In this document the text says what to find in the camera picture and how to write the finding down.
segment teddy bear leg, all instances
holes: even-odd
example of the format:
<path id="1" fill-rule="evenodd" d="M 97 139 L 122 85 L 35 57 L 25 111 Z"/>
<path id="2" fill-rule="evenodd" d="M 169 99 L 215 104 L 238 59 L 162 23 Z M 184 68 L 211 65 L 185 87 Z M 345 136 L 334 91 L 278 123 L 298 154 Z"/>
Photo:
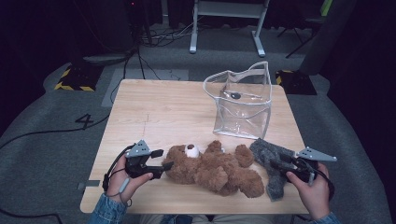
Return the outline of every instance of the teddy bear leg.
<path id="1" fill-rule="evenodd" d="M 236 193 L 238 191 L 238 187 L 232 185 L 230 182 L 224 185 L 224 187 L 219 190 L 217 193 L 221 196 L 228 196 Z"/>
<path id="2" fill-rule="evenodd" d="M 239 182 L 238 187 L 248 198 L 257 198 L 264 194 L 262 178 L 256 171 L 243 169 L 238 173 L 243 176 L 243 181 Z"/>

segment wooden table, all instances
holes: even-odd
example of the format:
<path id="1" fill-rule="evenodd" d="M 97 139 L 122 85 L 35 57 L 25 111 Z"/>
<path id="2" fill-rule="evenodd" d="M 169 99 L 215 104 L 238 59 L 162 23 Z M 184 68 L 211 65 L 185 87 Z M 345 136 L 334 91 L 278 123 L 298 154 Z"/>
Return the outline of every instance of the wooden table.
<path id="1" fill-rule="evenodd" d="M 292 150 L 304 148 L 303 139 L 290 110 L 285 92 L 273 86 L 272 114 L 265 140 Z M 111 163 L 127 146 L 144 139 L 151 150 L 164 149 L 161 158 L 148 165 L 161 165 L 171 146 L 193 143 L 201 149 L 220 140 L 228 152 L 251 139 L 213 134 L 216 106 L 202 82 L 126 79 L 120 84 L 108 119 L 90 180 L 103 180 Z M 251 166 L 266 186 L 268 176 L 256 162 Z M 103 193 L 87 187 L 80 209 L 91 213 Z M 265 193 L 249 199 L 243 193 L 222 197 L 196 185 L 179 185 L 163 174 L 138 189 L 128 213 L 135 214 L 306 214 L 297 189 L 285 186 L 281 201 L 272 203 Z"/>

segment teddy bear arm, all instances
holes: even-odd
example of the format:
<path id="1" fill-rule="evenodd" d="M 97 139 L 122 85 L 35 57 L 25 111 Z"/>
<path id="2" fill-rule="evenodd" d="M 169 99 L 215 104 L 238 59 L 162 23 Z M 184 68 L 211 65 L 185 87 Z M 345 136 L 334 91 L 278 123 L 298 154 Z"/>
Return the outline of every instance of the teddy bear arm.
<path id="1" fill-rule="evenodd" d="M 221 152 L 221 142 L 219 140 L 215 140 L 207 146 L 205 153 L 212 152 Z"/>
<path id="2" fill-rule="evenodd" d="M 254 162 L 254 155 L 250 149 L 245 145 L 239 145 L 235 149 L 235 158 L 238 160 L 239 165 L 247 168 Z"/>

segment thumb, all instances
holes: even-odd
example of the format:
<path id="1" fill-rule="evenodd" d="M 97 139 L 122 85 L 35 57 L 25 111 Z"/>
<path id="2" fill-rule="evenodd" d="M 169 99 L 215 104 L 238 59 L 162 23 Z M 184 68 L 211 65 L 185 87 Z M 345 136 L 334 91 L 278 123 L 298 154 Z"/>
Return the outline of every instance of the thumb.
<path id="1" fill-rule="evenodd" d="M 306 186 L 306 183 L 301 180 L 297 175 L 295 175 L 293 172 L 288 171 L 286 173 L 286 176 L 288 177 L 289 181 L 297 188 L 301 189 Z"/>
<path id="2" fill-rule="evenodd" d="M 144 185 L 152 178 L 152 173 L 141 175 L 135 179 L 132 179 L 130 188 L 132 191 L 136 191 L 140 186 Z"/>

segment metal stand leg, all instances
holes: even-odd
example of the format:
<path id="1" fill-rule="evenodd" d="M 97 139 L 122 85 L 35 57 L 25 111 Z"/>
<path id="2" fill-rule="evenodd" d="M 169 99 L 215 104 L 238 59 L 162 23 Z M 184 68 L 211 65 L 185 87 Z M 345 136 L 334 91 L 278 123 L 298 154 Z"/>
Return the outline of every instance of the metal stand leg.
<path id="1" fill-rule="evenodd" d="M 265 51 L 264 48 L 262 47 L 262 42 L 260 41 L 260 32 L 262 31 L 262 23 L 264 22 L 265 14 L 267 13 L 268 4 L 269 4 L 269 0 L 266 0 L 262 8 L 262 14 L 259 19 L 259 24 L 257 25 L 257 31 L 251 32 L 251 34 L 253 35 L 254 43 L 256 44 L 256 49 L 260 57 L 265 56 Z"/>
<path id="2" fill-rule="evenodd" d="M 198 38 L 197 23 L 198 23 L 198 0 L 195 0 L 190 53 L 195 53 L 197 51 L 197 38 Z"/>

